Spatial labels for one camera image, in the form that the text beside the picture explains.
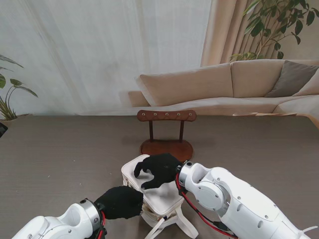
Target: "red cable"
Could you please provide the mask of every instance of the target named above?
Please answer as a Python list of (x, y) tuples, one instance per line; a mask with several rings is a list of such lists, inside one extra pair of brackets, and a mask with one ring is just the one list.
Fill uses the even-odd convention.
[[(176, 185), (177, 185), (177, 188), (178, 189), (181, 189), (179, 183), (178, 183), (178, 176), (179, 174), (176, 174)], [(184, 192), (181, 192), (183, 197), (185, 198), (185, 200), (187, 200), (187, 202), (191, 205), (191, 207), (193, 207), (193, 209), (197, 212), (197, 214), (200, 216), (200, 218), (207, 224), (209, 225), (211, 228), (213, 228), (215, 231), (218, 231), (219, 233), (225, 235), (225, 236), (228, 236), (228, 237), (231, 237), (231, 238), (234, 238), (234, 239), (238, 239), (238, 237), (230, 234), (230, 233), (227, 233), (227, 232), (224, 232), (220, 229), (218, 229), (217, 227), (213, 226), (212, 224), (210, 224), (202, 215), (202, 213), (200, 211), (198, 211), (198, 209), (194, 206), (193, 203), (191, 203), (191, 201), (188, 199), (188, 197), (186, 196), (186, 194)]]
[[(102, 217), (103, 217), (102, 225), (104, 226), (105, 225), (105, 215), (104, 215), (104, 213), (102, 211), (101, 211), (101, 213), (102, 213)], [(103, 231), (101, 230), (100, 233), (99, 233), (98, 239), (101, 239), (102, 233), (103, 233)]]

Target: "curtain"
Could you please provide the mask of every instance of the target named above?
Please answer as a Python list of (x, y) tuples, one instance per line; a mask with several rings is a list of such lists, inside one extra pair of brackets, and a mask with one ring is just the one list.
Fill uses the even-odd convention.
[[(243, 12), (252, 0), (212, 0), (201, 66), (216, 65), (230, 61), (233, 54), (255, 51), (260, 37), (244, 34), (254, 10), (243, 16)], [(273, 47), (266, 47), (262, 54), (272, 58)]]
[[(140, 74), (200, 66), (211, 0), (1, 0), (0, 54), (17, 114), (129, 107)], [(6, 92), (9, 84), (0, 94)]]

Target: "wooden rod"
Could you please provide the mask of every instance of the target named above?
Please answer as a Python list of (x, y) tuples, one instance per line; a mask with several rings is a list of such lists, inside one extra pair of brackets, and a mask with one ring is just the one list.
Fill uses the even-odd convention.
[(150, 125), (150, 140), (151, 142), (153, 142), (154, 138), (153, 138), (153, 121), (152, 120), (149, 121), (149, 125)]
[(180, 121), (180, 130), (179, 130), (179, 142), (183, 141), (183, 133), (184, 133), (184, 121)]

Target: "brown table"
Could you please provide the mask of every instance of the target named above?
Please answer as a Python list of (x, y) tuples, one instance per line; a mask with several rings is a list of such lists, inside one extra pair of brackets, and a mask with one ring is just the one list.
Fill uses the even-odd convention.
[[(154, 122), (154, 136), (178, 137), (178, 122)], [(38, 215), (60, 216), (122, 184), (148, 124), (136, 117), (26, 117), (0, 138), (0, 234), (11, 238)], [(319, 131), (306, 117), (204, 117), (185, 123), (193, 161), (221, 166), (270, 197), (300, 229), (319, 224)], [(186, 204), (199, 239), (226, 239)], [(212, 219), (213, 213), (203, 210)], [(108, 221), (108, 239), (142, 239), (141, 217)], [(319, 230), (309, 232), (319, 238)], [(157, 238), (188, 238), (177, 226)]]

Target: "wooden stand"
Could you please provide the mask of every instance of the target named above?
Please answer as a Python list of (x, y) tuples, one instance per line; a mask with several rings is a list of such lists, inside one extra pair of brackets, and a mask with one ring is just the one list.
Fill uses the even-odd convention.
[[(150, 127), (150, 138), (144, 141), (140, 147), (141, 154), (156, 155), (161, 153), (170, 153), (179, 161), (190, 160), (193, 155), (193, 147), (189, 142), (183, 140), (184, 122), (194, 121), (196, 119), (195, 111), (139, 111), (137, 115), (139, 121), (148, 121)], [(164, 140), (154, 139), (153, 121), (154, 120), (179, 120), (180, 130), (179, 139)]]

